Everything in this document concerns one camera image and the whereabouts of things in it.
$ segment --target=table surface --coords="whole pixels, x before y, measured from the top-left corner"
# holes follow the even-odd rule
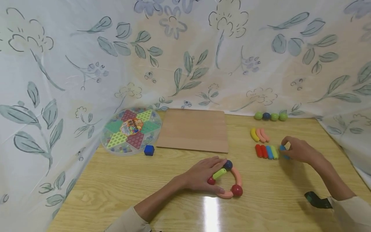
[[[312,207],[304,193],[329,195],[317,173],[295,161],[257,158],[252,127],[263,127],[270,145],[286,135],[306,140],[333,164],[345,183],[371,202],[371,192],[350,161],[315,119],[286,122],[256,121],[253,117],[226,115],[230,151],[219,154],[231,160],[243,179],[239,199],[221,199],[205,193],[176,195],[151,222],[153,232],[188,231],[339,231],[330,209]],[[216,153],[156,148],[153,157],[143,153],[120,157],[98,148],[61,210],[51,223],[53,232],[102,232],[121,213]],[[231,173],[218,180],[229,189]]]

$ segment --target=green ball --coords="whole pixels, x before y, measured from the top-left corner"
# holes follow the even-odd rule
[[[270,115],[270,119],[271,119],[272,121],[277,121],[277,120],[278,120],[278,117],[279,117],[279,115],[276,114],[276,113],[272,113],[272,114]]]
[[[281,121],[286,121],[287,118],[288,118],[287,114],[284,114],[284,113],[280,113],[280,114],[279,114],[279,119],[280,119]]]
[[[260,112],[260,111],[256,112],[254,118],[255,118],[256,120],[261,120],[261,119],[263,118],[263,113]]]

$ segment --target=black object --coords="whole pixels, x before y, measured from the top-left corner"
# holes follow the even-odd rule
[[[304,196],[313,207],[316,207],[319,209],[332,209],[332,206],[330,202],[327,200],[327,198],[321,199],[313,191],[305,193]]]

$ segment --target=sleeve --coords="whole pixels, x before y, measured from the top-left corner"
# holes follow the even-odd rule
[[[126,210],[105,232],[150,232],[151,227],[135,211],[134,207]]]
[[[344,232],[370,232],[371,207],[359,197],[337,201],[329,197],[334,215]]]

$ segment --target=white curtain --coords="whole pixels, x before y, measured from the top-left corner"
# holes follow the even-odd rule
[[[371,183],[370,16],[370,0],[2,0],[1,230],[45,231],[132,106],[315,117]]]

